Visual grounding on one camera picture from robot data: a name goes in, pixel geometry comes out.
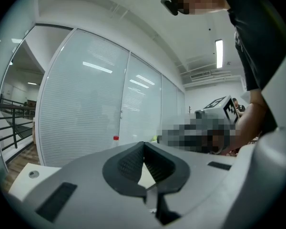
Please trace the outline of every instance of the person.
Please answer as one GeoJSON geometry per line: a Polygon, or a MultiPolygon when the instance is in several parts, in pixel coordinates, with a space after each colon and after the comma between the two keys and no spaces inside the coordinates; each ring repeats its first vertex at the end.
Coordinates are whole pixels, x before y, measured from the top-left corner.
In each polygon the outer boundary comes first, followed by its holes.
{"type": "Polygon", "coordinates": [[[243,116],[246,108],[245,106],[241,105],[241,104],[238,104],[238,100],[236,98],[233,98],[233,102],[234,102],[234,105],[236,107],[236,110],[238,112],[238,115],[241,117],[243,116]]]}
{"type": "MultiPolygon", "coordinates": [[[[286,7],[282,9],[277,0],[161,0],[161,3],[175,16],[226,10],[235,27],[235,47],[244,68],[250,104],[236,123],[236,135],[221,154],[246,145],[261,132],[264,135],[275,130],[276,122],[261,91],[286,56],[286,22],[276,10],[286,15],[286,7]]],[[[222,137],[213,136],[213,143],[223,148],[222,137]]]]}

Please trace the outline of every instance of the bottle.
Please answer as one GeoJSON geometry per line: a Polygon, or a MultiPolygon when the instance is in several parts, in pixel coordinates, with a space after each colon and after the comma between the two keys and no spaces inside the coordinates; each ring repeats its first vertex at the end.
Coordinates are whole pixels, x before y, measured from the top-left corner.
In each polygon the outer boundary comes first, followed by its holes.
{"type": "Polygon", "coordinates": [[[112,142],[111,148],[117,147],[118,145],[119,145],[119,136],[115,135],[113,137],[113,142],[112,142]]]}

